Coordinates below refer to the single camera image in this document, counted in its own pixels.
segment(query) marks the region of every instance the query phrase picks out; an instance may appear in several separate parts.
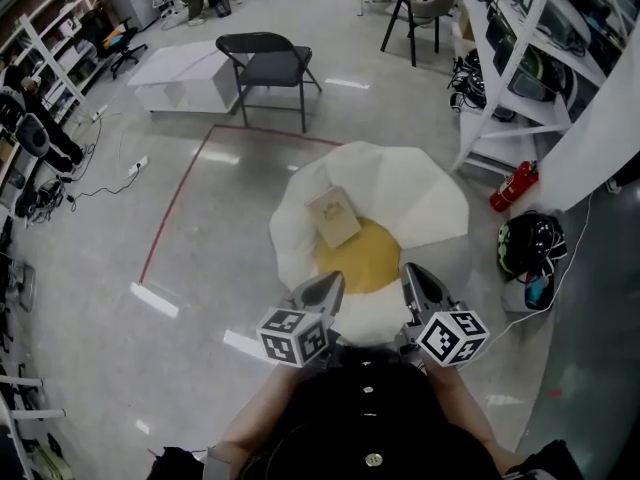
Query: office chair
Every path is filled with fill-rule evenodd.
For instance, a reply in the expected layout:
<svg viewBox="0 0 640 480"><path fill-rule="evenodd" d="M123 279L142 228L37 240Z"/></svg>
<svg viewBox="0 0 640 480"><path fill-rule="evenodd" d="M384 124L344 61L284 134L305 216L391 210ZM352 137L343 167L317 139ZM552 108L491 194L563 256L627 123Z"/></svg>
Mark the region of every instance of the office chair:
<svg viewBox="0 0 640 480"><path fill-rule="evenodd" d="M411 0L398 0L391 15L391 21L387 27L380 51L387 47L389 36L393 30L396 20L409 23L409 40L411 41L411 65L416 67L416 40L415 29L424 27L435 21L435 52L440 51L440 17L449 14L455 5L456 0L427 0L426 2L412 2Z"/></svg>
<svg viewBox="0 0 640 480"><path fill-rule="evenodd" d="M293 46L291 41L271 32L250 32L247 34L227 34L216 40L218 50L233 61L233 71L238 86L240 107L244 125L247 121L247 107L272 108L277 110L295 110L302 116L302 133L306 133L307 125L304 113L304 84L315 84L318 91L322 87L309 71L311 48ZM244 64L233 54L253 53L251 60ZM311 81L304 80L305 71ZM268 107L263 105L245 105L242 86L246 87L300 87L300 108Z"/></svg>
<svg viewBox="0 0 640 480"><path fill-rule="evenodd" d="M109 68L114 80L118 76L118 69L120 69L125 61L132 60L135 64L140 62L133 56L134 53L142 49L145 51L149 49L146 44L129 49L129 43L131 43L133 36L138 32L137 27L129 27L127 24L129 19L130 18L127 18L121 23L121 25L124 25L125 30L122 35L119 36L120 39L115 43L110 43L106 47L104 45L105 40L113 34L115 29L104 10L93 9L80 19L80 24L82 25L79 32L80 37L86 39L96 47L98 57L106 59L112 55L116 55L113 64L111 64Z"/></svg>

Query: chair leg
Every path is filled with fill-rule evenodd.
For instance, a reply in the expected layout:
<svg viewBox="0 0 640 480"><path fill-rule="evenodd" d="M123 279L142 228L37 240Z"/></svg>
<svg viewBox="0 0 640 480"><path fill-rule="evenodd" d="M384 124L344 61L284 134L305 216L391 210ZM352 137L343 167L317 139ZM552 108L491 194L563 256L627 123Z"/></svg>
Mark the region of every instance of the chair leg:
<svg viewBox="0 0 640 480"><path fill-rule="evenodd" d="M398 19L398 13L400 12L400 6L402 5L402 0L398 0L396 3L395 9L393 9L393 14L391 15L391 21L389 22L389 26L387 27L387 33L384 36L384 41L382 41L382 47L380 51L383 52L387 47L387 43L389 42L389 36L391 36L391 31L393 30L393 25Z"/></svg>
<svg viewBox="0 0 640 480"><path fill-rule="evenodd" d="M440 16L436 18L436 53L440 51Z"/></svg>
<svg viewBox="0 0 640 480"><path fill-rule="evenodd" d="M411 41L411 65L416 67L416 26L413 22L413 11L411 10L411 1L407 0L409 11L409 40Z"/></svg>
<svg viewBox="0 0 640 480"><path fill-rule="evenodd" d="M309 75L309 77L311 77L311 80L313 80L313 83L316 84L316 87L318 88L318 91L322 92L322 87L320 87L320 84L318 83L316 78L311 74L311 70L308 67L304 68L304 69L307 72L307 74Z"/></svg>
<svg viewBox="0 0 640 480"><path fill-rule="evenodd" d="M238 76L238 66L233 65L233 72L236 76L236 86L238 87L238 98L240 99L240 108L242 109L242 119L244 119L244 125L249 128L249 121L247 120L247 109L244 108L244 97L242 96L242 86L240 85L240 78Z"/></svg>
<svg viewBox="0 0 640 480"><path fill-rule="evenodd" d="M300 80L300 114L302 116L302 133L307 133L307 123L304 115L304 82Z"/></svg>

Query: cable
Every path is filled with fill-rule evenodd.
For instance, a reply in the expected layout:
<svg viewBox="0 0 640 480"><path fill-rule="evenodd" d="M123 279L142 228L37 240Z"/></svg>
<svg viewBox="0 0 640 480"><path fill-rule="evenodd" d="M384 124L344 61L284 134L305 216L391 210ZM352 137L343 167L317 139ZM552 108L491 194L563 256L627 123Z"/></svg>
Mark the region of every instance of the cable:
<svg viewBox="0 0 640 480"><path fill-rule="evenodd" d="M75 211L76 211L76 209L77 209L77 207L78 207L78 205L77 205L77 201L78 201L78 199L79 199L79 198L81 198L82 196L84 196L84 197L93 197L93 196L95 196L96 194L98 194L99 192L102 192L103 190L104 190L105 192L109 192L109 194L113 194L113 195L115 196L115 195L119 194L120 192L122 192L124 189L129 188L129 187L131 186L131 184L132 184L134 181L136 181L136 178L138 177L138 174L140 174L140 166L137 166L137 167L138 167L138 170L136 171L135 175L133 176L133 179L132 179L129 183L127 183L125 186L120 187L118 190L115 190L115 191L111 190L111 189L110 189L110 188L108 188L108 187L101 187L101 188L99 188L98 190L96 190L96 191L94 191L94 192L91 192L91 193L87 193L87 192L80 192L77 196L73 197L73 196L69 195L69 194L67 193L67 191L66 191L66 190L64 190L64 188L63 188L64 192L65 192L65 193L67 193L67 201L69 201L69 202L71 203L71 211L72 211L72 212L75 212Z"/></svg>
<svg viewBox="0 0 640 480"><path fill-rule="evenodd" d="M567 266L567 270L564 271L564 274L562 274L562 277L560 278L560 283L558 283L558 288L556 288L556 291L553 294L553 297L551 298L551 302L549 302L549 305L545 309L537 311L536 313L531 313L530 315L527 315L524 318L521 318L520 320L514 320L513 322L511 322L509 325L507 325L507 328L504 331L502 331L500 334L498 334L491 341L491 343L489 343L487 348L485 348L480 354L478 354L473 359L471 359L471 361L469 361L467 364L465 364L465 365L461 366L460 368L458 368L458 370L462 370L462 369L466 368L471 363L477 361L482 356L484 356L487 352L489 352L489 349L493 346L493 344L496 341L498 341L500 338L502 338L505 334L507 334L509 332L509 330L514 325L519 324L520 322L524 322L525 320L528 320L532 316L537 316L537 315L540 315L541 313L545 313L546 311L549 311L551 309L551 306L553 306L553 303L555 302L556 297L558 296L558 293L560 293L560 288L562 288L562 283L564 282L564 278L567 277L567 274L569 273L569 270L571 270L571 265L573 265L573 260L575 259L576 253L578 252L578 246L580 245L580 242L582 241L582 237L584 236L584 232L587 230L587 225L589 224L589 214L591 213L591 198L592 197L593 197L593 192L591 192L591 194L589 195L589 202L587 204L587 216L584 219L584 226L582 226L582 231L580 232L580 236L578 236L578 241L576 242L576 246L573 249L573 254L571 255L571 260L569 260L569 265Z"/></svg>

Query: extension cord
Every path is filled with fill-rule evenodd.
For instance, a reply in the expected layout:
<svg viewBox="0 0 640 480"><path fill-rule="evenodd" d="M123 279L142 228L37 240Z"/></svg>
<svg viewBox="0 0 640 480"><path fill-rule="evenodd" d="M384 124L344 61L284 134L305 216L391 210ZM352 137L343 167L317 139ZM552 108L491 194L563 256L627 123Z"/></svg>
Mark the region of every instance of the extension cord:
<svg viewBox="0 0 640 480"><path fill-rule="evenodd" d="M129 178L131 178L131 176L133 176L135 173L144 169L147 165L149 165L149 157L145 155L135 164L129 167Z"/></svg>

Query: small book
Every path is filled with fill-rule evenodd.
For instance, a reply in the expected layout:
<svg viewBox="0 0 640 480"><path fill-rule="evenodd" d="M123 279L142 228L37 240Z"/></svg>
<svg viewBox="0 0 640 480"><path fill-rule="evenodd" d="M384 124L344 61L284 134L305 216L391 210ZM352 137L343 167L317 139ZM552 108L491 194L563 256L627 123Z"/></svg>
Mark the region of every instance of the small book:
<svg viewBox="0 0 640 480"><path fill-rule="evenodd" d="M318 232L332 249L360 232L360 223L342 187L331 187L306 206Z"/></svg>

